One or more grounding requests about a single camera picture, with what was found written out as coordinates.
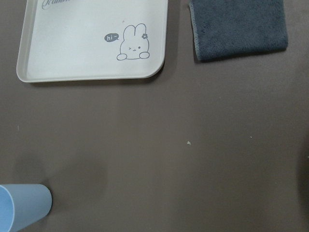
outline brown tabletop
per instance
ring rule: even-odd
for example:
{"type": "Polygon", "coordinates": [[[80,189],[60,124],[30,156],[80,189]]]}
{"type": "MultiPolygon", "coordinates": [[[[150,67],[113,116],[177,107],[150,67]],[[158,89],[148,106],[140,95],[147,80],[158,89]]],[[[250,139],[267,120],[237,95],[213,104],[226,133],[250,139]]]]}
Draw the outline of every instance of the brown tabletop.
{"type": "Polygon", "coordinates": [[[170,0],[166,62],[145,80],[26,84],[25,0],[0,2],[0,182],[43,183],[25,232],[309,230],[309,4],[285,0],[285,52],[195,59],[170,0]]]}

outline plastic tray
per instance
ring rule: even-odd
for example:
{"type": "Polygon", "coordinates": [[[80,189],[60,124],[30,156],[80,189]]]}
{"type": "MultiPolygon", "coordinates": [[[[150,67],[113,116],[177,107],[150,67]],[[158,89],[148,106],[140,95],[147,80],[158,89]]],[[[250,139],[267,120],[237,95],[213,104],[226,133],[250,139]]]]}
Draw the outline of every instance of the plastic tray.
{"type": "Polygon", "coordinates": [[[24,82],[146,78],[165,57],[168,0],[28,0],[24,82]]]}

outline bunny illustration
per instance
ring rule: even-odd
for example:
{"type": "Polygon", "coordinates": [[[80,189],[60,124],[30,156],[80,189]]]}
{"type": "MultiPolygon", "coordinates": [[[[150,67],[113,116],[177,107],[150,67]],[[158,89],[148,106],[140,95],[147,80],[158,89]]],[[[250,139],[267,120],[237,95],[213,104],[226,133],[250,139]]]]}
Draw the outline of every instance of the bunny illustration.
{"type": "Polygon", "coordinates": [[[146,33],[146,25],[138,24],[127,26],[124,31],[124,40],[120,46],[120,54],[117,60],[147,59],[149,54],[149,41],[146,33]]]}

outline blue cup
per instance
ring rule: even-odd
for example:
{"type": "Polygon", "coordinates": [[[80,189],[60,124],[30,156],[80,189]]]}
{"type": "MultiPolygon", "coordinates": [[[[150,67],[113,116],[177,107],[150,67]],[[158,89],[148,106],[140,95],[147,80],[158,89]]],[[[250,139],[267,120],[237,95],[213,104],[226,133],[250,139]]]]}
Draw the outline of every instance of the blue cup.
{"type": "Polygon", "coordinates": [[[0,185],[0,232],[17,232],[51,207],[52,195],[44,185],[0,185]]]}

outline microfiber cloth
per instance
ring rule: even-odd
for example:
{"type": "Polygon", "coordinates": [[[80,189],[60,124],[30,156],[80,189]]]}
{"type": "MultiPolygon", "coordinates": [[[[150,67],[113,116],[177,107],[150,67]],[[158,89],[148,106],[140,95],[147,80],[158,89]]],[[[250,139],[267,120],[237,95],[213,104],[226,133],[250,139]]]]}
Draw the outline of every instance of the microfiber cloth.
{"type": "Polygon", "coordinates": [[[190,0],[198,60],[285,50],[282,0],[190,0]]]}

